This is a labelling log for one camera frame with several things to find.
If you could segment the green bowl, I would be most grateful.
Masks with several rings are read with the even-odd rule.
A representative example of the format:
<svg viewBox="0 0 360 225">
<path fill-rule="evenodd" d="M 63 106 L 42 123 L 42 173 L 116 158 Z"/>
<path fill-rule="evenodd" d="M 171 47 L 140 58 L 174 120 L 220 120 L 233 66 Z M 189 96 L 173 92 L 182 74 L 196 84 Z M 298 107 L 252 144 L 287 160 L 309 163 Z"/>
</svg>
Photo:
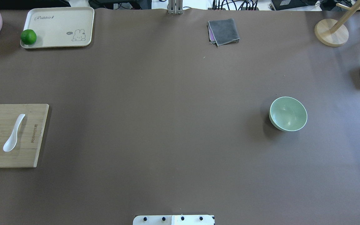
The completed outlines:
<svg viewBox="0 0 360 225">
<path fill-rule="evenodd" d="M 299 100 L 284 96 L 271 103 L 269 120 L 278 130 L 294 132 L 305 127 L 308 114 Z"/>
</svg>

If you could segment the white ceramic spoon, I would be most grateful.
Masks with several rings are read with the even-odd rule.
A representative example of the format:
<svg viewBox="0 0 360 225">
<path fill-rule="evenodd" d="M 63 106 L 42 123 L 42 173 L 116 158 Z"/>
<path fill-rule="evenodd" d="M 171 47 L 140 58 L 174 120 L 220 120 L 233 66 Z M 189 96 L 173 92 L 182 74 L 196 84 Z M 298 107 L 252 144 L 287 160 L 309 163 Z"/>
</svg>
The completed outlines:
<svg viewBox="0 0 360 225">
<path fill-rule="evenodd" d="M 9 136 L 8 140 L 5 142 L 5 144 L 3 146 L 4 152 L 10 152 L 16 146 L 17 141 L 18 141 L 18 129 L 19 129 L 19 126 L 25 116 L 26 116 L 25 114 L 20 114 L 17 117 L 16 122 L 13 127 L 13 130 L 11 132 L 11 135 Z"/>
</svg>

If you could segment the grey folded cloth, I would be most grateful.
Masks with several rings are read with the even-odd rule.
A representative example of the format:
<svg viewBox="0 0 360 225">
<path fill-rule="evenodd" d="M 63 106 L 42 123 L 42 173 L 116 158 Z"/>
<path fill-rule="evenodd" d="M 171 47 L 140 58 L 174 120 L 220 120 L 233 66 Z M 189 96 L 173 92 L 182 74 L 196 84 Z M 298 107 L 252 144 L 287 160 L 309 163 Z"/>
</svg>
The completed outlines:
<svg viewBox="0 0 360 225">
<path fill-rule="evenodd" d="M 232 42 L 239 42 L 240 40 L 233 18 L 208 21 L 207 28 L 209 42 L 218 47 Z"/>
</svg>

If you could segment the cream rabbit tray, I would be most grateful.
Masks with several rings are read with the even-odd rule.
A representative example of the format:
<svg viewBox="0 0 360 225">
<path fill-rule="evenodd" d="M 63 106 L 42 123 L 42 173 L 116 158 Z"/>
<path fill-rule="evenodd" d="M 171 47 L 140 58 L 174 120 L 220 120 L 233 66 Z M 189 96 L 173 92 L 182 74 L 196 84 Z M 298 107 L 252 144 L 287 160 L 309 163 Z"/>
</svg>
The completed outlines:
<svg viewBox="0 0 360 225">
<path fill-rule="evenodd" d="M 25 49 L 85 47 L 91 43 L 94 9 L 86 7 L 35 8 L 27 13 L 24 30 L 36 33 L 36 42 Z"/>
</svg>

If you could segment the green lime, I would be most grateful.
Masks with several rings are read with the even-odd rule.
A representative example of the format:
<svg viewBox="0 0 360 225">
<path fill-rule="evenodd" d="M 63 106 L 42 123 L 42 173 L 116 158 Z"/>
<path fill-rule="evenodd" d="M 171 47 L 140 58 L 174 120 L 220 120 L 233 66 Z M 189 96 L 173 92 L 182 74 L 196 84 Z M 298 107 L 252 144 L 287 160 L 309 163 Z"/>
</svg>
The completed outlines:
<svg viewBox="0 0 360 225">
<path fill-rule="evenodd" d="M 20 37 L 21 37 L 21 41 L 25 45 L 32 45 L 37 40 L 37 35 L 35 31 L 32 29 L 23 30 Z"/>
</svg>

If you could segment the wooden mug tree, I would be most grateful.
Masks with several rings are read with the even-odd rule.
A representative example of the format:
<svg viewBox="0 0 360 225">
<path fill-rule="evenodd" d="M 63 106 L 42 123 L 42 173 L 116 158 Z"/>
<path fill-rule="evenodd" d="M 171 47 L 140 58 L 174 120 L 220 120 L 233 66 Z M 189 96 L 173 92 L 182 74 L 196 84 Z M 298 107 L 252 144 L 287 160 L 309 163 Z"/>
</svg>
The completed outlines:
<svg viewBox="0 0 360 225">
<path fill-rule="evenodd" d="M 357 0 L 351 7 L 337 3 L 339 6 L 346 10 L 346 13 L 340 20 L 323 19 L 319 21 L 314 27 L 314 34 L 323 44 L 329 47 L 341 47 L 344 45 L 348 38 L 349 32 L 344 23 L 358 10 L 360 10 L 360 0 Z"/>
</svg>

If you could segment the bamboo cutting board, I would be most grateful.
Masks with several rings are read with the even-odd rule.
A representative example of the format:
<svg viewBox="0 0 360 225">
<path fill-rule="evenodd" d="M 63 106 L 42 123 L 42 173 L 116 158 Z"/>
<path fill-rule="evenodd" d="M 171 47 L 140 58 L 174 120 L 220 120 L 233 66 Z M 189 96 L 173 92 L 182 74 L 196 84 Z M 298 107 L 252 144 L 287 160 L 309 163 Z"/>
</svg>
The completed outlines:
<svg viewBox="0 0 360 225">
<path fill-rule="evenodd" d="M 48 104 L 0 104 L 0 168 L 36 167 L 48 110 Z M 17 127 L 16 146 L 3 151 L 21 114 L 24 118 Z"/>
</svg>

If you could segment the aluminium frame post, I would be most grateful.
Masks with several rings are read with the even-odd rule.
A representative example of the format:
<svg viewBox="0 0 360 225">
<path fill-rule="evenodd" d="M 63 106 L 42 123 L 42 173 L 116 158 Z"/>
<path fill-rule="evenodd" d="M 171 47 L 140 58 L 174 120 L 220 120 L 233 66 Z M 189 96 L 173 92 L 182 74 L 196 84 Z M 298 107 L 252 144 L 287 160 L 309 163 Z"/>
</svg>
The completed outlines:
<svg viewBox="0 0 360 225">
<path fill-rule="evenodd" d="M 183 14 L 183 0 L 168 0 L 168 14 Z"/>
</svg>

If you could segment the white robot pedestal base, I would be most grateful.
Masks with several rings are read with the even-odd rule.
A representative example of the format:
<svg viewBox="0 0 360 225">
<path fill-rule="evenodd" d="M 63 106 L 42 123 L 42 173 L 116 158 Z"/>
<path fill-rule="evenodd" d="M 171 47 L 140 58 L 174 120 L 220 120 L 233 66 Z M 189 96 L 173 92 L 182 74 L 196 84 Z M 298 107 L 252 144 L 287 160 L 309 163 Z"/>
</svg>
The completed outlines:
<svg viewBox="0 0 360 225">
<path fill-rule="evenodd" d="M 133 225 L 214 225 L 214 215 L 139 215 Z"/>
</svg>

